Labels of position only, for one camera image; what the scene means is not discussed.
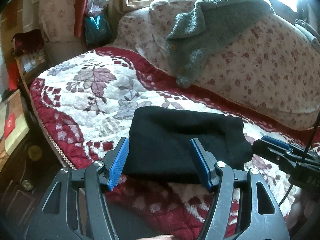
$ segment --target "teal bag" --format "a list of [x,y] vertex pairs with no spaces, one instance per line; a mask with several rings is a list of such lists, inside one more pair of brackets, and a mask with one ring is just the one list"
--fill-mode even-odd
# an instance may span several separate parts
[[88,44],[108,42],[112,32],[105,14],[84,18],[85,38]]

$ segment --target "red and white quilt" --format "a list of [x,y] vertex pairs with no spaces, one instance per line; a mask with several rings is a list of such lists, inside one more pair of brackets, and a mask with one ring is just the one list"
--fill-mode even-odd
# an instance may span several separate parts
[[[194,85],[178,88],[174,77],[125,49],[99,48],[63,62],[35,79],[30,91],[57,152],[62,151],[73,169],[87,167],[113,149],[122,136],[128,138],[134,111],[142,106],[241,117],[244,134],[251,143],[263,135],[300,145],[300,140],[308,138],[306,132],[290,130],[209,90]],[[251,167],[260,170],[279,202],[289,187],[288,176],[258,156],[245,164],[247,170]],[[284,216],[297,191],[294,187],[281,206]],[[200,232],[212,195],[200,185],[159,185],[123,175],[107,198],[134,210],[164,234],[193,240]],[[228,236],[235,229],[238,198],[235,190]]]

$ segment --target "cable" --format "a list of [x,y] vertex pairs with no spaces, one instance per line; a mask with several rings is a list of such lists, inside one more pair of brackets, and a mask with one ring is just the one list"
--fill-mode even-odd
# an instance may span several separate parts
[[312,141],[313,141],[313,138],[315,137],[316,135],[316,132],[317,132],[317,128],[319,126],[319,123],[320,123],[320,111],[318,113],[318,116],[317,116],[317,119],[316,119],[316,122],[315,122],[315,125],[313,126],[313,130],[312,130],[312,133],[311,133],[311,136],[309,138],[309,141],[307,143],[307,146],[306,146],[306,149],[304,150],[304,153],[303,153],[303,156],[302,156],[302,160],[301,162],[303,163],[305,158],[308,156],[308,151],[312,145]]
[[288,188],[287,192],[285,193],[283,199],[280,201],[279,206],[282,205],[282,203],[285,201],[285,199],[287,198],[287,196],[289,195],[290,191],[292,190],[293,184],[290,184],[290,187]]

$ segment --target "human hand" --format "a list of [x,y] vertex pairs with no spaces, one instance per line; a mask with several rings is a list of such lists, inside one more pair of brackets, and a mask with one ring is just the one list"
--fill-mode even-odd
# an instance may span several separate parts
[[171,235],[163,235],[163,236],[155,236],[150,238],[141,238],[138,240],[172,240],[174,236]]

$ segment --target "plastic bag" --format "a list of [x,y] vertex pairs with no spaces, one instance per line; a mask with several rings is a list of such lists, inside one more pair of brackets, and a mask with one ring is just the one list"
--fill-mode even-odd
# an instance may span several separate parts
[[107,8],[109,0],[88,0],[87,15],[89,17],[96,17],[103,13]]

